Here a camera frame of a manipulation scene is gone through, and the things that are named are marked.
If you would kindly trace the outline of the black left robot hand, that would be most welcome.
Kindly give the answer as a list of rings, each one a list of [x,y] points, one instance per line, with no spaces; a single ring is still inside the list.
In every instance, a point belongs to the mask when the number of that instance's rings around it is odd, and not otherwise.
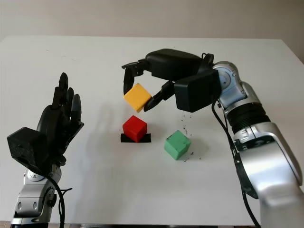
[[[37,130],[47,137],[48,158],[58,166],[66,164],[64,153],[70,142],[84,126],[81,121],[80,95],[68,86],[68,76],[63,72],[55,87],[52,104],[40,117]]]

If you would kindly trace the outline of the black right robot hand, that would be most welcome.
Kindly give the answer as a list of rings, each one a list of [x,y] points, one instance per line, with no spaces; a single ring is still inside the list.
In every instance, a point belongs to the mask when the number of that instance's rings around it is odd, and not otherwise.
[[[137,110],[149,111],[162,100],[175,97],[179,110],[193,113],[214,103],[220,93],[219,74],[213,69],[214,55],[160,49],[146,55],[144,59],[124,65],[123,95],[137,98]],[[135,92],[134,79],[145,71],[153,77],[166,80],[161,90],[154,96],[145,94],[143,98]]]

